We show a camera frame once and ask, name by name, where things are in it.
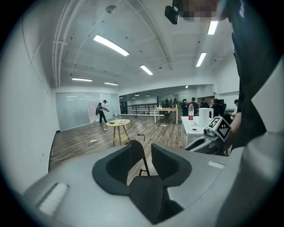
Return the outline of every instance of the desk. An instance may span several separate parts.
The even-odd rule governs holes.
[[[176,111],[177,112],[177,124],[178,124],[178,109],[172,109],[172,108],[154,109],[155,124],[156,124],[156,112],[158,112],[158,120],[160,120],[160,111]]]
[[[110,126],[110,127],[114,127],[114,138],[113,138],[114,142],[119,142],[120,145],[122,145],[121,141],[125,141],[127,139],[130,141],[130,139],[128,137],[128,134],[126,132],[126,129],[124,127],[124,125],[130,123],[130,120],[128,120],[128,119],[121,119],[121,120],[114,120],[114,121],[110,121],[110,122],[108,122],[106,125]],[[124,132],[125,132],[126,135],[122,135],[122,136],[120,135],[120,129],[119,129],[120,126],[123,127]],[[118,137],[115,137],[115,127],[118,128]]]
[[[179,141],[180,147],[187,147],[192,141],[203,135],[203,129],[206,127],[198,126],[198,116],[193,117],[193,123],[189,122],[188,117],[181,117],[181,138]]]

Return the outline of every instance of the cable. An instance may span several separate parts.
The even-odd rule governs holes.
[[[103,137],[103,136],[105,136],[105,135],[107,135],[107,134],[111,134],[111,133],[112,133],[112,132],[103,134],[103,135],[100,136],[100,137]],[[76,151],[80,150],[81,148],[83,148],[84,146],[86,146],[88,143],[90,143],[90,142],[85,143],[82,147],[78,148],[78,149],[75,150],[73,153],[69,154],[68,156],[66,156],[66,157],[64,157],[64,158],[50,158],[50,160],[62,160],[62,159],[68,158],[70,155],[74,154]]]

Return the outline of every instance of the round wooden table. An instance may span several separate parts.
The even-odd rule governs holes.
[[[126,129],[125,129],[125,127],[124,127],[124,125],[126,125],[126,124],[128,124],[128,123],[130,123],[130,120],[128,120],[128,119],[121,119],[121,120],[110,121],[110,122],[108,122],[108,123],[106,124],[107,126],[114,127],[114,142],[119,142],[120,145],[122,145],[122,144],[121,144],[121,141],[126,141],[127,139],[130,141],[130,139],[129,139],[129,137],[128,137],[128,134],[127,134],[127,132],[126,132]],[[120,135],[120,129],[119,129],[120,126],[123,127],[124,132],[125,132],[126,135]],[[115,137],[115,127],[118,128],[118,137]]]

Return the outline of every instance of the camera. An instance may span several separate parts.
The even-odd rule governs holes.
[[[174,6],[166,6],[165,16],[172,24],[178,24],[178,12],[175,11]]]
[[[177,10],[182,10],[182,0],[173,0],[172,6],[166,6],[165,16],[172,24],[178,24],[178,12],[175,11],[174,7],[176,7]]]

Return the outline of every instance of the fluorescent light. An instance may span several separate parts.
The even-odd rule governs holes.
[[[215,30],[217,28],[218,21],[210,21],[208,35],[214,35]]]
[[[149,69],[147,69],[147,67],[146,66],[144,66],[144,65],[142,65],[142,66],[140,66],[146,73],[148,73],[149,75],[153,75],[153,73],[149,70]]]
[[[110,85],[118,85],[117,83],[108,83],[108,82],[105,82],[105,84],[110,84]]]
[[[88,81],[88,82],[92,82],[93,81],[93,80],[81,79],[81,78],[72,78],[72,80],[81,80],[81,81]]]
[[[129,55],[129,52],[127,52],[126,50],[122,49],[121,47],[119,47],[115,43],[109,41],[108,39],[101,37],[100,35],[96,35],[94,37],[94,41],[97,41],[97,42],[99,42],[99,43],[101,43],[103,45],[106,45],[107,47],[117,51],[118,53],[122,54],[123,56]]]
[[[205,58],[205,55],[206,55],[206,52],[202,52],[201,55],[200,55],[200,58],[197,62],[197,65],[196,67],[199,67],[201,65],[201,63],[203,62],[204,58]]]

